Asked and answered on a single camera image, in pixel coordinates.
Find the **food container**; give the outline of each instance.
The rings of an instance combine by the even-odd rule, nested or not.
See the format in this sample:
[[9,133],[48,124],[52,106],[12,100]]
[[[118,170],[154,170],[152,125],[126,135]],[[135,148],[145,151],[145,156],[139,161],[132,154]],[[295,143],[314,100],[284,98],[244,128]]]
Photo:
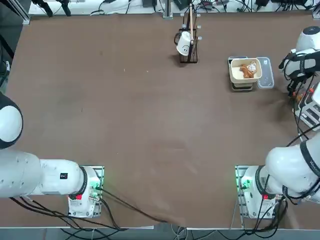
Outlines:
[[[256,73],[252,78],[244,78],[244,72],[240,70],[242,64],[249,65],[251,62],[256,64]],[[231,61],[229,67],[230,79],[234,84],[255,83],[262,77],[261,63],[257,58],[235,58]]]

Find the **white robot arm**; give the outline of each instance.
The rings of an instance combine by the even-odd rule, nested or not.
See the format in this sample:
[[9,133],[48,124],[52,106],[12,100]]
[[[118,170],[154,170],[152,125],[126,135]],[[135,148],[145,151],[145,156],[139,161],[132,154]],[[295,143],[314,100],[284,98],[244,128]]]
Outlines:
[[7,149],[22,134],[23,116],[19,107],[0,93],[0,198],[29,195],[68,195],[69,214],[96,217],[101,179],[92,167],[65,159],[39,159]]
[[[320,71],[320,28],[311,26],[300,34],[296,49],[291,50],[279,65],[287,80],[289,96],[298,84]],[[320,87],[312,95],[320,105]],[[276,203],[276,195],[320,204],[320,133],[295,146],[275,147],[265,161],[265,166],[250,166],[241,178],[241,190],[245,198],[248,216],[265,213]],[[272,218],[271,207],[265,218]]]
[[301,32],[295,49],[282,60],[279,69],[290,80],[287,86],[290,97],[299,83],[306,83],[308,78],[320,71],[320,27],[310,26]]

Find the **white mug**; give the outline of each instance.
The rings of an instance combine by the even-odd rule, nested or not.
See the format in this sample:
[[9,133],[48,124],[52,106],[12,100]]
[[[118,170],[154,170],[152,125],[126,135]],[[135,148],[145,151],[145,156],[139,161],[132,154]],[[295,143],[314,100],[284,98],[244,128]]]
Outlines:
[[188,56],[189,47],[191,42],[191,34],[188,31],[183,31],[179,38],[178,44],[176,45],[176,49],[183,56]]

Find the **metal bracket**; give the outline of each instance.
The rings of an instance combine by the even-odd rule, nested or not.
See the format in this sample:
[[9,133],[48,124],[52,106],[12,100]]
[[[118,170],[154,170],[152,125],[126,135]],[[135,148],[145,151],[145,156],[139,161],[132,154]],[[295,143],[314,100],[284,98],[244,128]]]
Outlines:
[[235,181],[236,181],[236,190],[238,193],[238,204],[239,204],[239,210],[240,210],[240,219],[241,219],[241,227],[245,228],[245,221],[244,217],[248,217],[248,209],[246,205],[245,196],[242,193],[242,190],[240,189],[240,180],[245,175],[246,170],[250,167],[249,165],[236,165],[235,166]]
[[171,0],[166,0],[165,9],[164,9],[164,12],[162,13],[162,18],[163,19],[173,19],[174,18],[173,13],[171,12]]
[[[95,171],[96,176],[100,179],[100,186],[99,187],[101,189],[103,189],[104,178],[105,178],[105,167],[104,166],[91,166],[91,165],[81,165],[81,167],[90,167],[90,168],[92,168]],[[100,190],[97,193],[98,193],[97,197],[99,199],[101,199],[103,191]],[[102,203],[101,203],[101,201],[97,201],[95,203],[95,206],[94,206],[94,209],[93,209],[92,218],[100,217],[101,216],[101,209],[102,209]]]
[[30,23],[30,17],[28,15],[28,12],[24,9],[24,7],[20,4],[18,0],[6,0],[11,7],[17,12],[19,17],[23,19],[22,24],[23,25],[29,25]]

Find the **bread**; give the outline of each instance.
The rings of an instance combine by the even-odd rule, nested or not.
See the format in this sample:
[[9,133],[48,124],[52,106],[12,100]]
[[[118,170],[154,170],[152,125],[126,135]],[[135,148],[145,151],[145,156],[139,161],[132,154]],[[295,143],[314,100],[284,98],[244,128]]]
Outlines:
[[254,73],[251,72],[245,64],[242,64],[240,67],[240,71],[243,72],[243,77],[245,79],[252,79],[254,77]]

